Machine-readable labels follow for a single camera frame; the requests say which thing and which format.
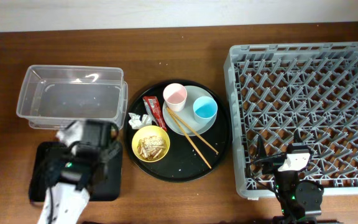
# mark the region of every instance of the blue cup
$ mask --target blue cup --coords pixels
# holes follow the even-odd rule
[[[199,97],[193,104],[194,119],[199,124],[206,124],[216,116],[218,104],[209,96]]]

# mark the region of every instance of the chopsticks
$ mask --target chopsticks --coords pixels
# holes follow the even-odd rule
[[[193,128],[191,128],[188,124],[186,124],[186,122],[184,120],[182,120],[178,115],[175,114],[175,112],[173,112],[169,107],[167,107],[167,111],[169,114],[172,114],[176,119],[178,119],[180,122],[182,122],[186,128],[188,128],[193,134],[195,134],[199,139],[201,139],[207,146],[209,146],[214,152],[216,152],[216,154],[218,155],[219,152],[208,143],[208,141],[206,141],[203,137],[201,137]]]
[[[204,143],[206,143],[213,151],[216,152],[216,154],[218,154],[219,152],[212,147],[203,137],[201,137],[196,131],[194,131],[191,127],[189,127],[181,118],[179,118],[170,108],[167,107],[167,111],[168,114],[171,116],[172,120],[177,124],[177,126],[179,127],[180,131],[185,135],[185,137],[187,138],[187,140],[190,142],[190,144],[193,146],[193,148],[196,150],[196,152],[198,153],[198,155],[200,155],[200,157],[204,160],[204,162],[206,163],[206,165],[212,169],[211,165],[208,163],[208,161],[205,159],[205,157],[203,156],[203,154],[200,152],[200,150],[198,150],[197,146],[194,144],[194,142],[190,139],[189,135],[187,135],[187,133],[185,132],[185,130],[183,130],[182,126],[179,124],[179,122],[177,121],[177,119],[182,122],[188,129],[190,129],[191,132],[193,132],[197,137],[199,137]]]

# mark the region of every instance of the black tray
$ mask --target black tray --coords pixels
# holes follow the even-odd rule
[[[59,142],[43,142],[37,148],[33,176],[35,184],[30,186],[29,199],[33,202],[43,202],[45,200],[45,181],[44,176],[36,176],[35,171],[41,162],[49,154],[61,154],[66,145]],[[122,167],[122,150],[112,158],[108,163],[108,178],[105,182],[93,186],[90,201],[110,202],[118,198],[121,186],[121,167]]]
[[[132,151],[132,138],[137,130],[133,130],[128,124],[129,116],[126,117],[124,125],[124,142],[128,156],[144,172],[160,180],[169,182],[186,182],[198,179],[210,173],[224,159],[225,153],[231,145],[231,120],[227,109],[223,106],[222,101],[215,93],[203,85],[187,80],[169,80],[152,86],[135,99],[128,112],[135,114],[147,114],[142,99],[143,96],[156,96],[160,106],[162,107],[164,102],[162,92],[164,88],[171,83],[180,83],[184,86],[193,85],[201,87],[208,91],[218,104],[218,114],[214,125],[208,131],[201,134],[201,136],[207,140],[219,152],[219,154],[216,155],[216,153],[198,137],[190,137],[209,162],[212,169],[208,168],[202,158],[200,158],[197,152],[192,148],[191,144],[187,141],[186,137],[175,133],[169,127],[167,127],[167,133],[171,142],[170,149],[168,154],[158,162],[143,162],[139,160]]]

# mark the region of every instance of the snack wrapper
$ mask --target snack wrapper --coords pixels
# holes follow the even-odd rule
[[[158,103],[156,96],[143,96],[144,106],[146,107],[147,114],[149,114],[153,121],[158,124],[162,129],[167,131],[164,118],[162,116],[161,107]]]

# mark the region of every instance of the clear plastic container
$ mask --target clear plastic container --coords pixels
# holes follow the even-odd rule
[[[16,114],[37,129],[62,129],[76,119],[89,118],[122,128],[127,96],[120,68],[32,65],[24,77]]]

